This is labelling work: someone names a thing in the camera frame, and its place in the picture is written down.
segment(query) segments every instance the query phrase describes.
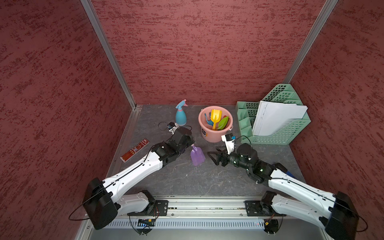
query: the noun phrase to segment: purple plastic scoop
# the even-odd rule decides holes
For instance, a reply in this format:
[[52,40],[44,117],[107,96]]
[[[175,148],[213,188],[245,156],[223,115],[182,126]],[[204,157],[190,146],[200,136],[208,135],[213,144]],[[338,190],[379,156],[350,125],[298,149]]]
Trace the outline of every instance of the purple plastic scoop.
[[191,158],[193,165],[197,166],[205,161],[205,156],[201,148],[192,144]]

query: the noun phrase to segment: gray tabletop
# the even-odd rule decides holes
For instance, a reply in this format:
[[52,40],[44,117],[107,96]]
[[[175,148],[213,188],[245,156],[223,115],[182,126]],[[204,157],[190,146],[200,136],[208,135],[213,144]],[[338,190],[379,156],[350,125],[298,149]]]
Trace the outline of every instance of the gray tabletop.
[[[232,165],[216,166],[207,156],[207,151],[215,151],[216,147],[225,146],[224,142],[209,143],[201,136],[201,128],[197,117],[204,105],[189,105],[183,110],[187,115],[187,124],[192,127],[195,146],[201,147],[206,156],[205,162],[198,166],[192,164],[191,147],[180,155],[174,162],[166,165],[157,172],[141,180],[127,194],[136,194],[148,190],[153,196],[253,196],[261,197],[268,188],[251,180],[245,169]],[[236,137],[240,136],[235,106],[221,106],[231,112],[234,118],[234,128],[231,131]],[[175,121],[177,109],[173,105],[143,105],[136,129],[131,139],[131,147],[144,138],[150,141],[137,155],[122,164],[121,170],[145,156],[150,146],[171,137],[171,133],[163,130],[166,123]],[[298,180],[304,182],[299,166],[289,145],[253,144],[261,160],[268,163],[282,163]]]

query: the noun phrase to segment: blue handle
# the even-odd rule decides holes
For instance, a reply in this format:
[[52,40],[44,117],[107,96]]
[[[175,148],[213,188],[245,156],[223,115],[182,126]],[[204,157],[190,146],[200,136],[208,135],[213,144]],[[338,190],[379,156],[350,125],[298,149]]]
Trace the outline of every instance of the blue handle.
[[214,123],[213,123],[211,120],[208,121],[207,114],[204,113],[204,115],[205,115],[205,119],[207,120],[207,123],[208,123],[209,125],[213,126]]

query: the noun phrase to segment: blue spray bottle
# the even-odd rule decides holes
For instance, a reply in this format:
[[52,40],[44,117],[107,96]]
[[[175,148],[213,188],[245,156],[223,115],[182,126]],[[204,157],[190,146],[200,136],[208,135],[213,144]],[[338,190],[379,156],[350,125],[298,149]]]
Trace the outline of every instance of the blue spray bottle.
[[184,126],[187,123],[187,116],[185,115],[185,112],[183,111],[183,106],[188,106],[185,104],[186,99],[181,101],[177,106],[177,112],[176,112],[176,123],[179,126]]

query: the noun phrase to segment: red textured wall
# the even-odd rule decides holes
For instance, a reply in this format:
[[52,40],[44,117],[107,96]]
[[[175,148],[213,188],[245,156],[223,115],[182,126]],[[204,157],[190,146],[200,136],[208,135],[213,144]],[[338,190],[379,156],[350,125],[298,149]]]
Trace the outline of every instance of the red textured wall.
[[130,106],[80,1],[2,1],[0,31],[0,239],[72,240]]
[[138,104],[259,101],[325,0],[93,0]]
[[291,144],[306,181],[351,196],[356,239],[382,240],[384,2],[339,0],[291,83],[312,120]]

